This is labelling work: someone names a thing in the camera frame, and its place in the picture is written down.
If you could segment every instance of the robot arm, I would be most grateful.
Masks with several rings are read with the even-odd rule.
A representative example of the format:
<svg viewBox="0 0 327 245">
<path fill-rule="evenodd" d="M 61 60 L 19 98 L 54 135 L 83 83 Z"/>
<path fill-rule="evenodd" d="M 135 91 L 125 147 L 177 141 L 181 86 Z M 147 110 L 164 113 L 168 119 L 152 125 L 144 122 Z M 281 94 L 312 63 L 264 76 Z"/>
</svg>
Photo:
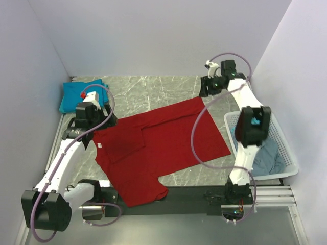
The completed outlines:
<svg viewBox="0 0 327 245">
<path fill-rule="evenodd" d="M 245 76 L 237 73 L 234 60 L 221 62 L 221 76 L 216 75 L 218 64 L 207 61 L 205 67 L 209 72 L 208 76 L 201 78 L 199 96 L 207 97 L 220 93 L 222 89 L 232 91 L 243 86 L 232 93 L 241 111 L 235 132 L 238 142 L 235 166 L 251 170 L 262 141 L 268 137 L 271 110 L 256 99 Z M 229 177 L 233 184 L 250 183 L 248 173 L 241 169 L 233 169 Z"/>
<path fill-rule="evenodd" d="M 109 115 L 111 112 L 109 104 L 105 105 L 105 109 Z M 21 197 L 27 227 L 31 227 L 30 218 L 36 198 L 39 196 L 40 190 L 49 182 L 49 177 L 53 173 L 55 174 L 52 181 L 36 209 L 34 222 L 36 229 L 64 231 L 69 225 L 72 214 L 80 206 L 87 201 L 101 201 L 100 183 L 95 180 L 81 180 L 73 190 L 65 193 L 74 166 L 92 140 L 93 132 L 76 141 L 66 152 L 56 171 L 55 168 L 62 153 L 75 138 L 99 125 L 105 119 L 106 116 L 99 104 L 99 95 L 96 92 L 88 93 L 83 102 L 77 105 L 76 117 L 69 122 L 68 128 L 63 133 L 59 152 L 47 173 L 33 190 L 26 190 Z M 99 129 L 115 126 L 116 121 L 117 118 L 112 115 Z"/>
</svg>

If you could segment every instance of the white laundry basket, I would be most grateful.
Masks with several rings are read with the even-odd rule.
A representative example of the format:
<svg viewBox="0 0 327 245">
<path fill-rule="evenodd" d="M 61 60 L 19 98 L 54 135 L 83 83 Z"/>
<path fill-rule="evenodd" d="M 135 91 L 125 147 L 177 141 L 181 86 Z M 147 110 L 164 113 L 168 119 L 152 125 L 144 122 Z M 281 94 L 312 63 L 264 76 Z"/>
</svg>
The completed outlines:
<svg viewBox="0 0 327 245">
<path fill-rule="evenodd" d="M 236 156 L 236 149 L 234 142 L 231 136 L 230 130 L 236 126 L 240 116 L 240 111 L 229 112 L 225 114 L 224 121 L 227 128 L 228 137 L 233 149 L 233 153 Z M 290 147 L 287 144 L 286 138 L 276 120 L 276 117 L 271 113 L 270 124 L 269 124 L 269 133 L 268 137 L 273 139 L 278 144 L 278 152 L 283 157 L 286 168 L 283 173 L 275 175 L 266 175 L 266 176 L 256 176 L 256 180 L 270 180 L 270 179 L 279 179 L 292 176 L 298 173 L 298 166 L 294 155 L 292 154 Z"/>
</svg>

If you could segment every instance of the white enclosure wall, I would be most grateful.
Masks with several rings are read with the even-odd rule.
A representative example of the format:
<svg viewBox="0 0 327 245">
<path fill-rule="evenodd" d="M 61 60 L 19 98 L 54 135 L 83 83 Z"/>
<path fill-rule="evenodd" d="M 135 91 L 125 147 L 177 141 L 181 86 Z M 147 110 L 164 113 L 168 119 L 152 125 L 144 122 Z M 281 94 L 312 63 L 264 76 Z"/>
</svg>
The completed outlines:
<svg viewBox="0 0 327 245">
<path fill-rule="evenodd" d="M 14 244 L 20 197 L 44 173 L 68 81 L 28 1 L 0 1 L 0 243 Z"/>
<path fill-rule="evenodd" d="M 326 244 L 327 1 L 293 0 L 254 76 L 259 100 L 271 106 L 300 171 L 290 178 L 311 244 Z"/>
<path fill-rule="evenodd" d="M 290 0 L 29 2 L 69 75 L 81 76 L 200 75 L 226 51 L 256 67 Z"/>
</svg>

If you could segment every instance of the marble surface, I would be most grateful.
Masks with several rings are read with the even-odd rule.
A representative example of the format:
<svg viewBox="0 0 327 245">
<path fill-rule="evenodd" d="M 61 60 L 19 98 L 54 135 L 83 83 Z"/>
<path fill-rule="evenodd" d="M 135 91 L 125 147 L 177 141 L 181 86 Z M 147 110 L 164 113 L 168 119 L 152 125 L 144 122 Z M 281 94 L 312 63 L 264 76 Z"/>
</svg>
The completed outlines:
<svg viewBox="0 0 327 245">
<path fill-rule="evenodd" d="M 117 118 L 132 116 L 163 106 L 171 105 L 198 96 L 200 91 L 199 76 L 104 76 L 104 77 L 76 77 L 73 81 L 89 82 L 101 78 L 104 83 L 109 84 L 111 92 L 114 94 L 116 103 L 115 115 Z M 209 103 L 213 98 L 207 97 L 203 101 Z M 219 100 L 209 109 L 214 122 L 221 132 L 226 144 L 232 152 L 226 127 L 224 115 L 227 112 L 238 110 L 238 106 L 231 95 Z M 63 123 L 59 135 L 66 129 L 73 114 L 67 114 L 63 118 Z M 59 150 L 61 138 L 55 146 L 55 153 Z M 76 164 L 70 184 L 76 185 L 81 179 L 107 180 L 107 176 L 102 172 L 95 161 L 97 155 L 93 141 L 83 153 L 81 160 Z M 229 156 L 208 162 L 214 166 L 233 166 L 235 157 L 233 153 Z M 193 166 L 173 174 L 160 177 L 159 180 L 166 186 L 182 185 L 224 185 L 230 170 L 212 170 L 202 165 Z M 262 185 L 280 184 L 279 180 L 258 181 Z"/>
</svg>

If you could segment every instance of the light blue garment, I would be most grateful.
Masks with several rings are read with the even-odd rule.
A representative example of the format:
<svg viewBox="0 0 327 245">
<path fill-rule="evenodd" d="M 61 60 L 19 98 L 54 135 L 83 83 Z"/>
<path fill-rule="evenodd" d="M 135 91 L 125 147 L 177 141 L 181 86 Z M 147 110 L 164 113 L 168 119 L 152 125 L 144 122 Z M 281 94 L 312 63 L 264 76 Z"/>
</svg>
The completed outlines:
<svg viewBox="0 0 327 245">
<path fill-rule="evenodd" d="M 102 82 L 102 79 L 97 79 L 92 82 L 70 82 L 63 83 L 64 96 L 59 108 L 59 111 L 62 114 L 75 112 L 75 108 L 78 103 L 83 102 L 83 99 L 80 97 L 81 92 L 85 87 L 90 84 L 101 84 L 105 87 L 108 87 L 107 84 Z M 101 107 L 109 101 L 107 91 L 98 86 L 90 87 L 86 90 L 86 93 L 96 91 L 99 94 L 99 104 Z"/>
<path fill-rule="evenodd" d="M 252 124 L 257 124 L 257 121 L 252 120 Z M 237 151 L 238 144 L 235 138 L 235 127 L 230 132 Z M 277 143 L 271 138 L 264 140 L 253 162 L 253 176 L 279 174 L 284 172 L 285 167 L 285 161 L 278 153 Z"/>
</svg>

